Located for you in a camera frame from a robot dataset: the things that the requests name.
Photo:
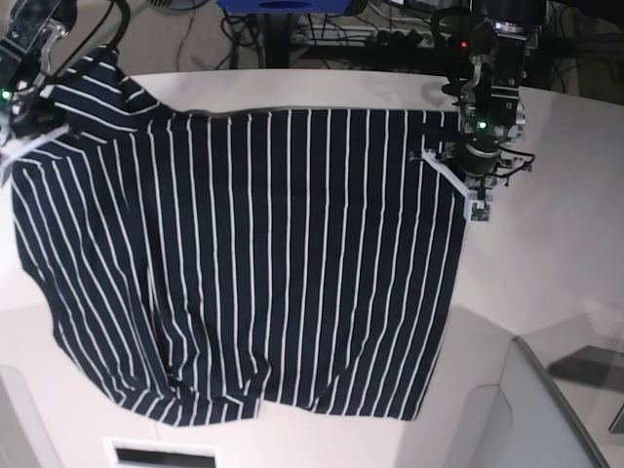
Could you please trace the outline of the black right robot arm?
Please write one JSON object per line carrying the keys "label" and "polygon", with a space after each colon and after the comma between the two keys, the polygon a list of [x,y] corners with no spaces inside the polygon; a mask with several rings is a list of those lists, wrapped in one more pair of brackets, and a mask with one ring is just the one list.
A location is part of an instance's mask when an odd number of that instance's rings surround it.
{"label": "black right robot arm", "polygon": [[63,111],[43,97],[49,86],[67,85],[88,75],[112,54],[125,36],[132,17],[126,1],[109,5],[121,14],[107,45],[82,65],[66,73],[51,70],[51,50],[77,21],[75,1],[18,1],[8,15],[1,38],[1,143],[14,138],[39,137],[66,123]]}

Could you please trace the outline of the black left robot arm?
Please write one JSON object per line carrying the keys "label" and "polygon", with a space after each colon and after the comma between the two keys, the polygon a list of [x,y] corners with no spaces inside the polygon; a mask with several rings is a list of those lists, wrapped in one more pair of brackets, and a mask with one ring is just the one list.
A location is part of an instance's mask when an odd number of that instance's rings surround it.
{"label": "black left robot arm", "polygon": [[430,18],[435,50],[472,67],[448,70],[443,92],[456,98],[458,136],[440,155],[471,190],[486,192],[500,180],[529,171],[535,156],[508,147],[523,136],[526,111],[520,87],[529,43],[546,18],[544,1],[470,1]]}

